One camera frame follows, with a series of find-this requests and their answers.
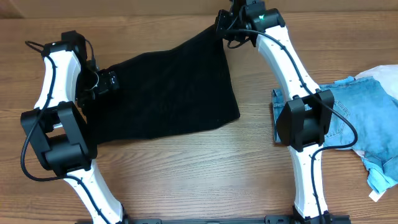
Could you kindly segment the black skirt with pearl buttons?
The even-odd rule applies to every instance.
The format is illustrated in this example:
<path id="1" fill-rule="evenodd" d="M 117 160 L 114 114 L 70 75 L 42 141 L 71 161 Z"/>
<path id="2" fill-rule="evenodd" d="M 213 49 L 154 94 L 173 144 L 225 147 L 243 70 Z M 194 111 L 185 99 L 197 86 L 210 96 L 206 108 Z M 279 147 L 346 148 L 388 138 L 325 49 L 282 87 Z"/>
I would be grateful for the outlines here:
<path id="1" fill-rule="evenodd" d="M 114 77 L 117 88 L 83 107 L 96 144 L 208 131 L 240 117 L 214 26 L 174 49 L 140 54 L 99 75 Z"/>

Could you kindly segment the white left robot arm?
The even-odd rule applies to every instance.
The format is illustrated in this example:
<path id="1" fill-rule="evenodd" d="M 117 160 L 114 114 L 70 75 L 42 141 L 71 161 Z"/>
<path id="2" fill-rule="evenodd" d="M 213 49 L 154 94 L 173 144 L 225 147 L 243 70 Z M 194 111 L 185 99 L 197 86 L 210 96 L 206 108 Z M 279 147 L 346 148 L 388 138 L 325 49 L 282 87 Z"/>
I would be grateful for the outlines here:
<path id="1" fill-rule="evenodd" d="M 89 40 L 71 30 L 57 42 L 26 45 L 39 52 L 45 76 L 33 110 L 21 114 L 26 134 L 21 169 L 37 182 L 64 180 L 78 194 L 93 223 L 129 223 L 122 205 L 111 193 L 98 168 L 96 143 L 75 102 L 81 91 L 92 93 L 100 77 Z"/>

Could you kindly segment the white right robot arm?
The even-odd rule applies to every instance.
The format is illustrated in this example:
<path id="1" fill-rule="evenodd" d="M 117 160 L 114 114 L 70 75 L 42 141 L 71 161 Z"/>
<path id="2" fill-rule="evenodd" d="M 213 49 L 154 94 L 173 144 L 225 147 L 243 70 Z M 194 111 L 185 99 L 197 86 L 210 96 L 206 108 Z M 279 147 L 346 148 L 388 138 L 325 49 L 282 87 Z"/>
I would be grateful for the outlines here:
<path id="1" fill-rule="evenodd" d="M 279 82 L 284 107 L 276 121 L 280 142 L 287 146 L 295 176 L 295 223 L 330 223 L 323 194 L 322 153 L 330 127 L 334 98 L 321 91 L 302 65 L 290 41 L 288 28 L 277 9 L 262 1 L 233 1 L 220 10 L 216 34 L 239 45 L 251 42 Z"/>

